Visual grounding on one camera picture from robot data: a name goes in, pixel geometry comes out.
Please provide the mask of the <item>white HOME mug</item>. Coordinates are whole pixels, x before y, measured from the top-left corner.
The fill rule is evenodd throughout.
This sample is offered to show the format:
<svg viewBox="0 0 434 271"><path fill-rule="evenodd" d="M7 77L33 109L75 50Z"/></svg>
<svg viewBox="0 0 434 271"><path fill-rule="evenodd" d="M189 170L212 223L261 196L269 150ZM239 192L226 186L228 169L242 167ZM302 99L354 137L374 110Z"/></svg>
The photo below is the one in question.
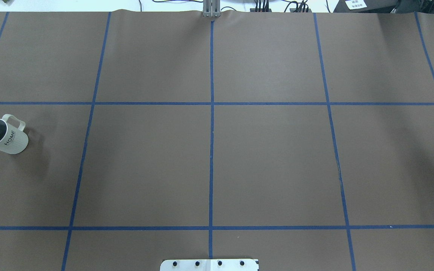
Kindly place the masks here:
<svg viewBox="0 0 434 271"><path fill-rule="evenodd" d="M29 137L24 132L26 123L11 114L0 118L0 151L7 154L18 154L29 144Z"/></svg>

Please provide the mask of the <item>aluminium frame post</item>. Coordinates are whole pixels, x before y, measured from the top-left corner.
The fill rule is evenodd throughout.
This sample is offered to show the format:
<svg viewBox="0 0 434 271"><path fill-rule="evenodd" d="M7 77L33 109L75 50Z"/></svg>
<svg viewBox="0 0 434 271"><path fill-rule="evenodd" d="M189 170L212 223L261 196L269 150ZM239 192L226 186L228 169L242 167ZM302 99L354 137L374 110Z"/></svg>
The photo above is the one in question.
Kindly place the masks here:
<svg viewBox="0 0 434 271"><path fill-rule="evenodd" d="M203 2L203 17L211 18L211 17L220 17L221 16L221 7L220 0L202 0Z"/></svg>

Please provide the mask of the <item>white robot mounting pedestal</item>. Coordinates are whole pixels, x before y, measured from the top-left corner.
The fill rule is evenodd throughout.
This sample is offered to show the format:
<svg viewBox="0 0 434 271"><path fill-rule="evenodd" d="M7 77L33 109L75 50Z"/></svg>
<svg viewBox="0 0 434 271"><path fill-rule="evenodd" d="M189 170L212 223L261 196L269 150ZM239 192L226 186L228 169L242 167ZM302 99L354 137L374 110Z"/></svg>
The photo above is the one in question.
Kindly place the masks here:
<svg viewBox="0 0 434 271"><path fill-rule="evenodd" d="M169 259L160 271L259 271L257 259Z"/></svg>

